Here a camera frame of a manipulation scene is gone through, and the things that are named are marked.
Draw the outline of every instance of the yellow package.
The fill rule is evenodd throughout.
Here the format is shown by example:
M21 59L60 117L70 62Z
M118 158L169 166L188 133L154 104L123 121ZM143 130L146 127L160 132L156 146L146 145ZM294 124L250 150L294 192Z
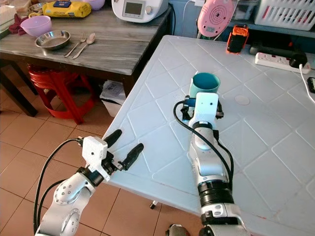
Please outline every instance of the yellow package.
M51 17L86 17L91 13L91 5L81 1L54 1L43 6L43 15Z

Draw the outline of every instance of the white cable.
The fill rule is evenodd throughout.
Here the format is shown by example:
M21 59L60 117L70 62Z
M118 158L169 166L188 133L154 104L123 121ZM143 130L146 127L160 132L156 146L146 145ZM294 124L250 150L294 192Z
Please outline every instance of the white cable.
M303 83L304 83L305 88L306 88L307 95L309 96L310 100L315 104L315 101L314 101L314 99L312 98L312 96L311 96L311 94L309 92L309 88L308 88L308 86L306 84L306 81L305 81L303 73L302 73L303 65L300 64L299 68L300 68L300 73L301 73L301 76L302 76Z
M183 22L182 22L182 36L184 35L184 19L185 19L185 11L186 11L186 7L188 5L188 3L190 2L195 2L195 0L189 0L188 2L186 2L185 7L184 7L184 12L183 12Z
M239 1L240 1L240 0L237 0L237 2L236 2L236 5L235 5L235 7L234 7L231 20L232 20L233 15L234 15L234 13L235 13L235 11L236 11L236 8L237 8L237 5L238 5ZM215 39L214 39L213 41L216 41L216 40L220 37L220 35L221 35L221 34L226 30L226 28L228 27L228 24L226 25L226 27L224 28L224 30L223 30L221 33L219 33L219 34L215 37Z

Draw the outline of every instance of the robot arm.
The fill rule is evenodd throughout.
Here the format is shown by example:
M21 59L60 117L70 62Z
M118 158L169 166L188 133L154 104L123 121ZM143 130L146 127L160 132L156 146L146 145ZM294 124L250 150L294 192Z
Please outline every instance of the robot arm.
M95 188L110 180L116 170L128 170L143 150L143 144L132 149L124 161L114 160L108 151L121 136L116 130L102 140L98 137L83 139L82 156L87 162L55 190L53 202L45 213L35 236L73 236L79 226L83 209L88 204Z
M222 118L223 112L216 93L199 92L196 98L187 96L182 108L184 124L193 132L189 157L198 187L201 203L201 221L205 226L199 236L250 236L240 216L240 209L232 196L233 161L231 168L218 152L219 132L216 118ZM189 107L194 107L193 117L188 114Z

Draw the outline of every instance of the red cloth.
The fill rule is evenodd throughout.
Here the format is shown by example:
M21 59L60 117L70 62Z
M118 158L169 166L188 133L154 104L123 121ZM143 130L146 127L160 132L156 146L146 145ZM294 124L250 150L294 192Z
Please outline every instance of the red cloth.
M14 15L14 24L9 26L9 31L12 33L12 34L16 34L18 33L19 35L22 35L22 34L25 34L25 31L22 29L22 27L20 26L21 23L28 19L29 17L25 17L23 19L21 19L18 14L15 14Z

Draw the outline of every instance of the spoon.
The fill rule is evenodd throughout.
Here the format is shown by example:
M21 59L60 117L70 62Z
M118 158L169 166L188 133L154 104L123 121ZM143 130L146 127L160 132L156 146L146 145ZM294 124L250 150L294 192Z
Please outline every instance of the spoon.
M87 44L84 45L84 47L72 58L72 59L76 59L80 56L81 52L90 44L94 43L95 41L95 33L91 33L87 39Z

